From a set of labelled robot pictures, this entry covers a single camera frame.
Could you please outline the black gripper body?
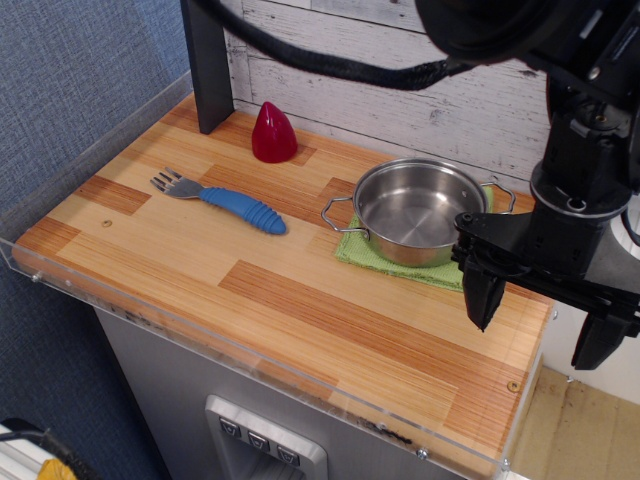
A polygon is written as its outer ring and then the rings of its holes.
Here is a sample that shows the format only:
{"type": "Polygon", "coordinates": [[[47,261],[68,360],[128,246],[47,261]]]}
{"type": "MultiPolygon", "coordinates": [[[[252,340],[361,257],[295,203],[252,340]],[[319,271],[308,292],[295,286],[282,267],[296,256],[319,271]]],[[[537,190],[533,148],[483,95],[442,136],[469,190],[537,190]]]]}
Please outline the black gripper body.
{"type": "Polygon", "coordinates": [[[463,213],[453,257],[467,257],[506,281],[587,313],[639,317],[639,262],[614,238],[610,223],[622,215],[639,182],[611,174],[581,185],[535,170],[535,199],[525,214],[463,213]]]}

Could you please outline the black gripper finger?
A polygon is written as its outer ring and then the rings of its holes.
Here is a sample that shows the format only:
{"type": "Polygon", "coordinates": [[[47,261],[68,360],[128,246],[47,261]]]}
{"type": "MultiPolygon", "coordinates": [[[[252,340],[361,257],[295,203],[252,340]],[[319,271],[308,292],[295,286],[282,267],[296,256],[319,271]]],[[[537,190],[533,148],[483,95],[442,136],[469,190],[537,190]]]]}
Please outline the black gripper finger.
{"type": "Polygon", "coordinates": [[[582,325],[571,365],[596,370],[621,344],[631,323],[614,315],[588,313],[582,325]]]}
{"type": "Polygon", "coordinates": [[[469,256],[462,265],[462,286],[468,318],[485,331],[500,306],[506,281],[469,256]]]}

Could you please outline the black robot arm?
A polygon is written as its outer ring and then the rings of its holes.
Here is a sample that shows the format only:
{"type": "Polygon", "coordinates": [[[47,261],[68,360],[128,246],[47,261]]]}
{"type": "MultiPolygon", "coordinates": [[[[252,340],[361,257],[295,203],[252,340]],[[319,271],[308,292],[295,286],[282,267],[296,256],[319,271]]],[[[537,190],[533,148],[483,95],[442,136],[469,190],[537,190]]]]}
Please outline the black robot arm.
{"type": "Polygon", "coordinates": [[[427,35],[467,66],[517,59],[547,75],[551,129],[526,214],[462,213],[453,257],[486,328],[507,284],[585,312],[572,366],[598,368],[639,333],[639,263],[611,223],[639,193],[635,1],[421,1],[427,35]]]}

